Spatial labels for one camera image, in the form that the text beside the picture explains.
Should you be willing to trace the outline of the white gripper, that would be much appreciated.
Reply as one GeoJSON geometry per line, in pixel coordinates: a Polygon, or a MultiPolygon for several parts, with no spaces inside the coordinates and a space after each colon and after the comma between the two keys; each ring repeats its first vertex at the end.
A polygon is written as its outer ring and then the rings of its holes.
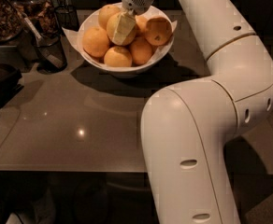
{"type": "Polygon", "coordinates": [[[126,46],[133,41],[136,35],[136,19],[131,11],[137,15],[145,13],[154,0],[122,0],[125,10],[120,12],[115,19],[115,28],[112,42],[119,46],[126,46]]]}

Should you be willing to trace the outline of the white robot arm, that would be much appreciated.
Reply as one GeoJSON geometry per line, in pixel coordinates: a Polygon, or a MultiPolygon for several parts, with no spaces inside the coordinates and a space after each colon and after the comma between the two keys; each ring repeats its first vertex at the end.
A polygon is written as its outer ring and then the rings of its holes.
{"type": "Polygon", "coordinates": [[[240,224],[223,158],[273,108],[273,61],[230,0],[179,0],[209,76],[156,92],[141,143],[160,224],[240,224]]]}

